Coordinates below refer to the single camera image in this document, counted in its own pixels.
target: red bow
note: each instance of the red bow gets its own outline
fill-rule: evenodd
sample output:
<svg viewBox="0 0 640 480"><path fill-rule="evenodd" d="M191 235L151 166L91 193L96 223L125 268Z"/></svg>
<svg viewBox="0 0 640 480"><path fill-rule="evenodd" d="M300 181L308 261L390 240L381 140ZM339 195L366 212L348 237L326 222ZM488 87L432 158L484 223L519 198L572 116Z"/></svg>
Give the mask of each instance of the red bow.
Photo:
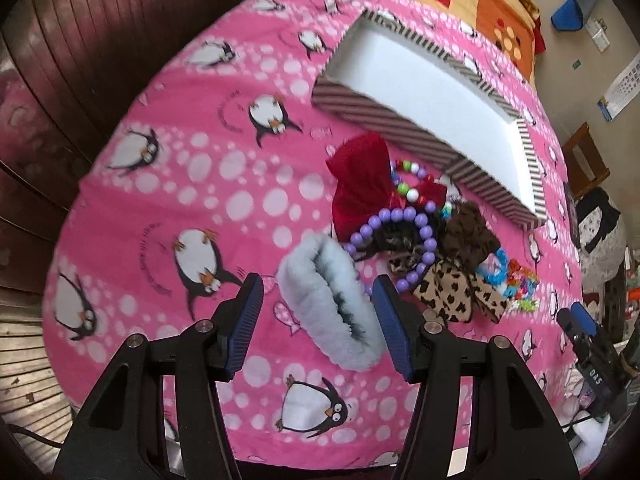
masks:
<svg viewBox="0 0 640 480"><path fill-rule="evenodd" d="M376 132L348 140L326 164L338 180L332 213L339 241L347 242L382 208L404 208L406 201L391 181L386 143ZM425 180L416 189L438 207L442 207L446 200L447 188L441 184Z"/></svg>

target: wall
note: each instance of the wall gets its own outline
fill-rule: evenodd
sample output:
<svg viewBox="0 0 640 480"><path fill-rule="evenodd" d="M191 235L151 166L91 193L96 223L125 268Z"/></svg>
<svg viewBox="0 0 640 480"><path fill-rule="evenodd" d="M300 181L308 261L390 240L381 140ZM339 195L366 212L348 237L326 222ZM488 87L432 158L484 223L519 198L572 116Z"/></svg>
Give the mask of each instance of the wall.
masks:
<svg viewBox="0 0 640 480"><path fill-rule="evenodd" d="M611 170L603 187L622 211L629 242L640 248L640 200L633 182L640 182L640 98L614 121L606 123L597 102L640 47L616 6L601 0L594 18L608 25L611 46L600 53L588 33L557 32L550 17L565 0L534 0L542 14L546 52L538 56L536 87L561 142L587 121L600 153ZM577 59L582 65L574 70Z"/></svg>

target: brown hair scrunchie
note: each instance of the brown hair scrunchie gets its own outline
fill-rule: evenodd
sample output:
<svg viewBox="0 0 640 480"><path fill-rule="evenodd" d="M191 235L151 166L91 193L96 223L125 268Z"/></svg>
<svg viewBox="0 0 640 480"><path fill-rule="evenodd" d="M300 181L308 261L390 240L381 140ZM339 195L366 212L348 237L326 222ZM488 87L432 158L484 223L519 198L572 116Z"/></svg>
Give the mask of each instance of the brown hair scrunchie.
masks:
<svg viewBox="0 0 640 480"><path fill-rule="evenodd" d="M469 322L477 304L498 323L508 300L476 274L476 268L500 248L500 240L486 227L478 206L458 205L439 241L439 260L427 270L414 296L445 322Z"/></svg>

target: bed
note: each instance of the bed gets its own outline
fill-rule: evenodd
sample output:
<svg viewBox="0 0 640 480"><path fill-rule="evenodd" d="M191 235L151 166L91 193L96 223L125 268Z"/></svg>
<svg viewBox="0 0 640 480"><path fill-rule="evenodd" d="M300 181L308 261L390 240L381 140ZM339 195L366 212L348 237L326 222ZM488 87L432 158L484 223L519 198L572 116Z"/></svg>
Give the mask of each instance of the bed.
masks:
<svg viewBox="0 0 640 480"><path fill-rule="evenodd" d="M536 269L538 309L510 312L498 325L475 316L450 328L479 340L506 335L552 405L563 398L573 355L554 316L580 298L580 271L564 206L566 168L535 92L493 40L468 34L441 9L413 0L331 1L245 0L228 12L151 80L81 180L43 302L47 354L74 405L127 335L177 335L233 297L248 272L258 272L265 301L244 368L231 383L218 384L236 458L305 469L397 459L417 389L394 371L388 354L364 372L332 364L291 315L275 277L301 240L331 230L335 180L326 160L363 130L314 108L310 92L332 46L368 7L392 12L458 59L473 56L513 107L533 115L547 225L523 232L464 187L459 191L479 203L510 256ZM308 32L320 41L303 41ZM271 124L273 110L278 120ZM411 158L391 145L389 151ZM177 256L193 243L217 251L216 270L201 277L201 288L189 279L197 269ZM366 283L387 272L383 260L361 262L358 270ZM338 395L346 416L321 433L283 429L283 398L293 384ZM173 431L172 382L165 387ZM463 383L456 447L466 446L469 418L470 383Z"/></svg>

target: colorful beaded bracelet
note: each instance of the colorful beaded bracelet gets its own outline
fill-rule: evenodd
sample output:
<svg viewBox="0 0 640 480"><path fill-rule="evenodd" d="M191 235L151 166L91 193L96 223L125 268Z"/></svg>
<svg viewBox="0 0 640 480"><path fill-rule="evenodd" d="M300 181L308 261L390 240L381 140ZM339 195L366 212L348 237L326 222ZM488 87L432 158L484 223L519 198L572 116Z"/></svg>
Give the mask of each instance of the colorful beaded bracelet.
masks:
<svg viewBox="0 0 640 480"><path fill-rule="evenodd" d="M433 229L428 225L429 219L425 213L418 213L415 208L409 206L404 209L399 207L393 209L382 208L377 215L369 218L366 224L363 224L359 231L351 235L350 243L344 244L343 248L352 258L356 259L360 250L366 248L373 241L373 231L380 229L382 224L388 222L412 222L419 230L420 239L423 240L422 246L424 253L421 262L409 270L404 278L396 282L396 290L405 292L409 290L411 285L415 285L426 270L435 262L435 250L438 243L433 238ZM371 295L371 287L365 287L367 294Z"/></svg>

